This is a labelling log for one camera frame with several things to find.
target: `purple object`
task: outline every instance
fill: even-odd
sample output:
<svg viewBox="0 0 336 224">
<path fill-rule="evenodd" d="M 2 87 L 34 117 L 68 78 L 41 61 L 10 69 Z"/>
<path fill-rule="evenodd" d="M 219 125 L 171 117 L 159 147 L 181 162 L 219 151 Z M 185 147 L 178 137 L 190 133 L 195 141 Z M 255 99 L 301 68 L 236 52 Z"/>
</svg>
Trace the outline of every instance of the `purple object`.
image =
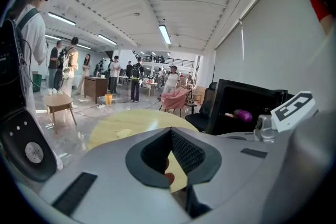
<svg viewBox="0 0 336 224">
<path fill-rule="evenodd" d="M 245 122 L 251 122 L 253 120 L 252 114 L 246 110 L 237 109 L 234 114 L 237 118 Z"/>
</svg>

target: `wooden table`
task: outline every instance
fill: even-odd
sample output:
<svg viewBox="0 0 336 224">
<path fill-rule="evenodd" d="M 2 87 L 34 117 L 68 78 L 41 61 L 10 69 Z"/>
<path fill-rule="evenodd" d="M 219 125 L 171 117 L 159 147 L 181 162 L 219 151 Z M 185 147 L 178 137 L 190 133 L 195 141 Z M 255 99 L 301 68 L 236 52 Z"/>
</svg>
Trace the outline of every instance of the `wooden table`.
<svg viewBox="0 0 336 224">
<path fill-rule="evenodd" d="M 151 82 L 143 81 L 142 84 L 148 84 L 149 85 L 149 88 L 144 88 L 144 89 L 149 89 L 148 97 L 151 96 L 151 89 L 152 89 L 152 86 L 154 86 L 154 95 L 155 95 L 155 87 L 156 87 L 157 83 L 151 83 Z"/>
<path fill-rule="evenodd" d="M 97 124 L 91 133 L 89 149 L 118 140 L 117 135 L 120 134 L 120 132 L 129 132 L 129 134 L 135 135 L 172 126 L 197 131 L 197 129 L 185 119 L 159 110 L 132 109 L 119 112 L 110 115 Z M 166 172 L 175 175 L 175 180 L 171 185 L 171 192 L 175 192 L 186 186 L 187 177 L 172 152 L 170 152 L 168 159 L 170 164 Z"/>
<path fill-rule="evenodd" d="M 47 95 L 44 97 L 44 103 L 49 107 L 50 112 L 53 114 L 52 119 L 54 121 L 55 133 L 57 133 L 56 121 L 55 121 L 55 112 L 57 111 L 61 111 L 64 109 L 70 109 L 75 125 L 77 125 L 75 117 L 73 116 L 72 108 L 71 108 L 72 102 L 73 102 L 73 99 L 70 96 L 66 95 L 65 93 L 63 94 L 55 93 L 55 94 Z"/>
<path fill-rule="evenodd" d="M 87 95 L 94 98 L 97 103 L 97 97 L 105 96 L 107 93 L 108 79 L 85 77 L 84 81 L 84 97 Z"/>
</svg>

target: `yellow bucket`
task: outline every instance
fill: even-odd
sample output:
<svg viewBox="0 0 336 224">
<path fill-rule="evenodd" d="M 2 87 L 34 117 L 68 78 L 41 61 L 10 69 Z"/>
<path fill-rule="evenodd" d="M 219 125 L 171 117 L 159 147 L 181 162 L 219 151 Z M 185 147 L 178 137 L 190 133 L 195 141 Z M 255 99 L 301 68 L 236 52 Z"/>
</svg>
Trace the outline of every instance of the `yellow bucket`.
<svg viewBox="0 0 336 224">
<path fill-rule="evenodd" d="M 111 104 L 112 103 L 112 94 L 111 93 L 107 93 L 105 94 L 105 104 Z"/>
</svg>

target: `round table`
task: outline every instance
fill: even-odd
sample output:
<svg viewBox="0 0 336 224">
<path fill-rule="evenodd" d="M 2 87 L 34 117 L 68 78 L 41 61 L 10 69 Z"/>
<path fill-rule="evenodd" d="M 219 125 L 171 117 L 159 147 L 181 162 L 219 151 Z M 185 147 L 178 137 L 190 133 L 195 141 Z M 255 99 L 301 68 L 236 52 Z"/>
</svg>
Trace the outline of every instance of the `round table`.
<svg viewBox="0 0 336 224">
<path fill-rule="evenodd" d="M 110 115 L 101 120 L 91 133 L 89 149 L 118 140 L 120 132 L 128 131 L 135 135 L 165 127 L 183 127 L 197 131 L 188 121 L 174 114 L 152 109 L 133 109 Z M 172 152 L 170 152 L 168 159 L 170 163 L 166 173 L 171 172 L 175 175 L 175 180 L 171 185 L 171 192 L 175 192 L 186 186 L 187 177 Z"/>
</svg>

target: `railing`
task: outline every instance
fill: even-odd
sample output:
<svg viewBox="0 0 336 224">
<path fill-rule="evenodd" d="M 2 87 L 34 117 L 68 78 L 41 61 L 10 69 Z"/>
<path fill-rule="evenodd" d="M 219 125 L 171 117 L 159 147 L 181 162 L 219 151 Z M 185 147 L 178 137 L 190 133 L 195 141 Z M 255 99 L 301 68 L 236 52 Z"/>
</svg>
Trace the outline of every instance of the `railing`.
<svg viewBox="0 0 336 224">
<path fill-rule="evenodd" d="M 181 60 L 175 58 L 166 58 L 161 56 L 151 56 L 149 55 L 138 55 L 135 51 L 133 52 L 135 57 L 141 57 L 143 62 L 155 62 L 155 63 L 164 63 L 170 66 L 182 66 L 182 67 L 194 67 L 194 61 Z"/>
</svg>

